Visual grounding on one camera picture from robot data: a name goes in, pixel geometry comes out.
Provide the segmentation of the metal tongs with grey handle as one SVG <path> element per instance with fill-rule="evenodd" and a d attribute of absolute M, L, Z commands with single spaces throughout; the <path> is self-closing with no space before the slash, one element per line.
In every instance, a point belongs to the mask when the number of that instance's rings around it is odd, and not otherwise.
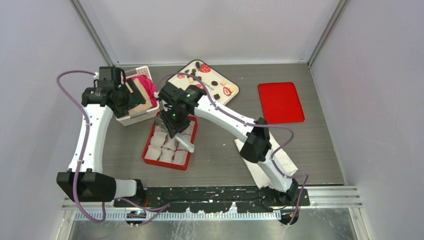
<path fill-rule="evenodd" d="M 155 118 L 155 124 L 164 130 L 168 130 L 163 120 L 160 117 Z M 195 145 L 186 139 L 181 133 L 177 132 L 174 138 L 182 144 L 190 153 L 195 151 Z"/>

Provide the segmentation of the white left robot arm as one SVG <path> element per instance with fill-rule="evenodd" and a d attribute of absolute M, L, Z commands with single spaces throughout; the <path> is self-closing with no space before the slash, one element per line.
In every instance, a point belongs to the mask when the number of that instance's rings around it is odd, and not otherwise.
<path fill-rule="evenodd" d="M 126 80 L 123 69 L 101 66 L 93 72 L 93 86 L 87 87 L 81 100 L 76 100 L 64 88 L 61 78 L 56 78 L 62 92 L 82 113 L 81 129 L 75 154 L 65 172 L 59 172 L 56 182 L 75 203 L 111 202 L 126 198 L 133 206 L 141 206 L 146 192 L 139 179 L 116 179 L 103 174 L 103 152 L 106 133 L 114 115 L 122 117 L 147 99 L 136 89 L 133 80 Z"/>

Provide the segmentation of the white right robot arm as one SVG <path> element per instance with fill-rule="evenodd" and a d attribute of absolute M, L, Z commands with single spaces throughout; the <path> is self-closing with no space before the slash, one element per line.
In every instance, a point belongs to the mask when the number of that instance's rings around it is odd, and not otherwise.
<path fill-rule="evenodd" d="M 260 117 L 257 120 L 243 116 L 217 102 L 206 89 L 189 85 L 186 89 L 167 82 L 157 94 L 165 103 L 159 116 L 162 125 L 173 138 L 188 128 L 188 116 L 206 119 L 233 134 L 243 145 L 239 151 L 246 161 L 256 164 L 268 177 L 277 198 L 283 205 L 297 199 L 298 182 L 277 158 L 282 149 L 271 143 L 272 125 Z"/>

